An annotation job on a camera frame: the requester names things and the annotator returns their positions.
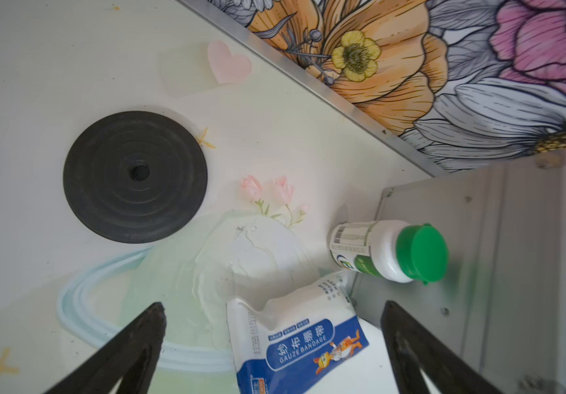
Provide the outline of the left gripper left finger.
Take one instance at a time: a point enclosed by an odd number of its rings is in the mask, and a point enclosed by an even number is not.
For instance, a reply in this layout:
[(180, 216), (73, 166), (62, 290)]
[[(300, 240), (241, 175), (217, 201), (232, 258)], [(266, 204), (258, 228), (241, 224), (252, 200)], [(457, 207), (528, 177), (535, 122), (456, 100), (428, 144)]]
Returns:
[(48, 392), (148, 392), (165, 333), (165, 310), (155, 302)]

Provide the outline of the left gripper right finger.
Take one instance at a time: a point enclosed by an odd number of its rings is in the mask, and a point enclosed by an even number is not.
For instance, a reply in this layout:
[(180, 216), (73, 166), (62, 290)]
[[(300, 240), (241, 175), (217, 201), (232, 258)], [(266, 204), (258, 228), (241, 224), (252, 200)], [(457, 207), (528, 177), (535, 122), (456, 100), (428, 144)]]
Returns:
[(381, 331), (400, 393), (428, 393), (424, 376), (441, 393), (499, 392), (393, 300), (384, 306)]

